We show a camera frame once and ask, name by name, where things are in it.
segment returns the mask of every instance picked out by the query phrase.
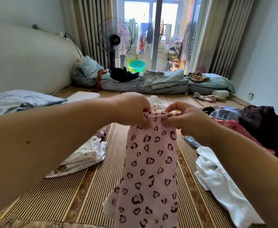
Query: forearm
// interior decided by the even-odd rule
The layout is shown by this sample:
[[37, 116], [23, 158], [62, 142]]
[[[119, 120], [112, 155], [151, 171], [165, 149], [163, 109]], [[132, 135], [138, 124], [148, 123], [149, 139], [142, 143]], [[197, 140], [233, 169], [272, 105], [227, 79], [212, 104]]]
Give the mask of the forearm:
[[0, 116], [0, 209], [114, 122], [112, 106], [91, 99]]
[[261, 218], [278, 227], [278, 158], [248, 138], [219, 126], [210, 148]]

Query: pink cloth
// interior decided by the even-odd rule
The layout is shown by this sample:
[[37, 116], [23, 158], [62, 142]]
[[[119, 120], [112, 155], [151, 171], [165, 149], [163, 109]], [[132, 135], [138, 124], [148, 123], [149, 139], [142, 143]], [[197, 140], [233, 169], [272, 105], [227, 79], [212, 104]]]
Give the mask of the pink cloth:
[[176, 129], [161, 121], [172, 113], [144, 113], [148, 130], [130, 127], [122, 177], [103, 203], [115, 208], [116, 228], [177, 228]]
[[[243, 135], [243, 136], [245, 136], [245, 137], [251, 139], [253, 142], [256, 142], [259, 146], [263, 147], [262, 144], [260, 144], [260, 143], [256, 140], [255, 137], [251, 136], [251, 135], [249, 134], [249, 132], [246, 131], [246, 129], [245, 129], [243, 126], [239, 125], [235, 120], [224, 121], [224, 120], [218, 120], [218, 119], [215, 119], [215, 118], [213, 118], [213, 120], [217, 121], [219, 124], [221, 124], [221, 125], [223, 125], [223, 126], [229, 128], [229, 129], [231, 129], [231, 130], [234, 130], [234, 131], [240, 133], [241, 135]], [[269, 152], [272, 153], [272, 154], [275, 154], [275, 151], [272, 150], [272, 149], [266, 149], [266, 150], [269, 151]]]

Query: teal plastic basin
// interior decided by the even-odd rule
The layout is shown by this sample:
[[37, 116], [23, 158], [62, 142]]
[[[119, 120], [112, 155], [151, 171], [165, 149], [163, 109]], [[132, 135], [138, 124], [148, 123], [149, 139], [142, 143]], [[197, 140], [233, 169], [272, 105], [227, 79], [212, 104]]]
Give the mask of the teal plastic basin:
[[144, 61], [134, 60], [129, 63], [129, 68], [131, 68], [135, 72], [142, 73], [144, 72], [146, 64]]

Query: fan grille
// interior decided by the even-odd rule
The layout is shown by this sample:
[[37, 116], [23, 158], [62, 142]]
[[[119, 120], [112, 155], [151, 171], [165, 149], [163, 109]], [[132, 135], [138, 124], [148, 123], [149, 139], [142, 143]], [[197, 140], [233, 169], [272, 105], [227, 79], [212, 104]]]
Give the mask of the fan grille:
[[[119, 45], [112, 45], [110, 38], [113, 34], [120, 37]], [[98, 27], [97, 44], [100, 50], [109, 56], [110, 50], [115, 51], [115, 58], [125, 55], [132, 45], [132, 33], [128, 25], [119, 18], [108, 18]]]

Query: striped mat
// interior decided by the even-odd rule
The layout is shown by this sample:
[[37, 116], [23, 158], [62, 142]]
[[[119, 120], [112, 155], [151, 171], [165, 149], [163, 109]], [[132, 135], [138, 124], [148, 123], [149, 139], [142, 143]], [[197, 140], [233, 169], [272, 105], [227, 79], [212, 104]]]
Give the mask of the striped mat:
[[[67, 98], [77, 91], [90, 91], [69, 86], [54, 96]], [[119, 92], [99, 92], [102, 98]], [[185, 101], [197, 107], [228, 105], [243, 108], [245, 102], [231, 97], [226, 103], [208, 103], [190, 95], [158, 95], [168, 105]], [[114, 227], [114, 221], [104, 216], [102, 203], [122, 173], [124, 148], [129, 126], [113, 123], [105, 129], [108, 134], [106, 158], [102, 163], [63, 177], [43, 179], [33, 189], [0, 211], [0, 227]], [[179, 227], [234, 227], [228, 212], [209, 191], [205, 191], [194, 176], [198, 157], [177, 131]]]

